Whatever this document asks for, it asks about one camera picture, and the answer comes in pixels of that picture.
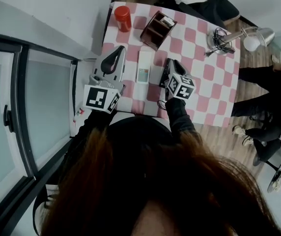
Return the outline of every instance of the red container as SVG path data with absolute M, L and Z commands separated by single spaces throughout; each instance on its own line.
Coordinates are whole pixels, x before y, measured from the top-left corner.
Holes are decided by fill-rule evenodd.
M 119 30 L 122 32 L 128 32 L 132 28 L 131 12 L 127 6 L 119 6 L 114 11 L 114 17 L 117 21 Z

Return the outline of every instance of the floor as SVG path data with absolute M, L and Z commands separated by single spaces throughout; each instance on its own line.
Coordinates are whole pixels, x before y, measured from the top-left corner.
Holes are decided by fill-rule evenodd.
M 138 2 L 146 4 L 154 4 L 158 0 L 116 0 L 116 1 L 128 1 L 128 2 Z M 230 32 L 236 32 L 241 29 L 241 27 L 248 26 L 241 20 L 237 20 L 227 26 Z M 271 48 L 259 47 L 256 52 L 250 53 L 244 49 L 241 49 L 241 60 L 240 67 L 261 67 L 270 66 L 272 50 Z M 260 88 L 256 84 L 239 81 L 237 95 L 235 102 L 251 99 L 265 94 L 267 91 Z M 218 155 L 236 159 L 243 163 L 252 174 L 257 177 L 261 171 L 263 165 L 258 167 L 253 167 L 252 162 L 255 156 L 255 148 L 253 146 L 244 147 L 242 146 L 242 141 L 244 138 L 239 138 L 232 134 L 232 128 L 235 125 L 241 125 L 246 128 L 252 128 L 257 125 L 257 123 L 250 121 L 246 117 L 242 118 L 231 118 L 228 128 L 220 128 L 213 126 L 206 126 L 201 124 L 196 124 L 197 131 L 202 135 L 205 142 L 211 148 L 211 150 Z

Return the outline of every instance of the black and white marker cube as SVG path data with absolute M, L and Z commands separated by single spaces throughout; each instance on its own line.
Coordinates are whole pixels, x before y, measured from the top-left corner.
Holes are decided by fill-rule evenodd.
M 120 97 L 117 89 L 85 85 L 83 105 L 110 114 Z
M 168 90 L 174 98 L 188 100 L 196 90 L 195 80 L 177 73 L 170 74 Z

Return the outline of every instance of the black pants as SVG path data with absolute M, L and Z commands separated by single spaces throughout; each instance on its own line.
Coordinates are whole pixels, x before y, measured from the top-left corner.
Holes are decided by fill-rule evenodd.
M 273 68 L 241 68 L 239 79 L 256 83 L 270 93 L 260 97 L 240 101 L 234 104 L 232 116 L 253 116 L 268 111 L 272 114 L 272 120 L 265 129 L 251 128 L 246 130 L 246 135 L 253 138 L 257 154 L 261 161 L 266 162 L 281 148 L 281 79 Z
M 240 12 L 228 0 L 207 0 L 189 4 L 204 20 L 225 29 L 224 21 L 237 17 Z

